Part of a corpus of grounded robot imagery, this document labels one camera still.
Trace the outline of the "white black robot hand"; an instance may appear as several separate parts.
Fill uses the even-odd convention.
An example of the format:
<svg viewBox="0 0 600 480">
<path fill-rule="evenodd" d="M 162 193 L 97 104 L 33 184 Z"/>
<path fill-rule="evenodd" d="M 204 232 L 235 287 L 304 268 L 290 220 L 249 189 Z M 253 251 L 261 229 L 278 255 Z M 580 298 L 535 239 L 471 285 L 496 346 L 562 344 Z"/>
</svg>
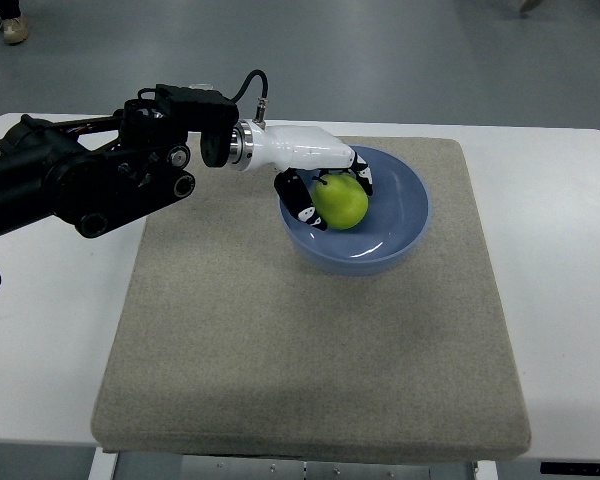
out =
<svg viewBox="0 0 600 480">
<path fill-rule="evenodd" d="M 227 165 L 248 171 L 263 165 L 277 171 L 274 188 L 293 218 L 320 230 L 330 228 L 317 213 L 310 191 L 324 174 L 349 173 L 373 194 L 370 167 L 352 147 L 319 127 L 260 127 L 240 121 L 234 127 Z"/>
</svg>

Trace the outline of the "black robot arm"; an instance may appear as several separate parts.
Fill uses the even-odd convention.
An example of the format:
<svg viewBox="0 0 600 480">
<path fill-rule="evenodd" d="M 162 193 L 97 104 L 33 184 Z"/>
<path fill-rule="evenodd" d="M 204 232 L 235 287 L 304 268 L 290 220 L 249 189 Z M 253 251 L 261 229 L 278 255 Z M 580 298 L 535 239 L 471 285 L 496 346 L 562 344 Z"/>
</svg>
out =
<svg viewBox="0 0 600 480">
<path fill-rule="evenodd" d="M 203 162 L 229 161 L 238 100 L 219 91 L 158 84 L 110 116 L 51 122 L 22 115 L 0 139 L 0 236 L 54 215 L 95 238 L 188 197 L 190 133 Z"/>
</svg>

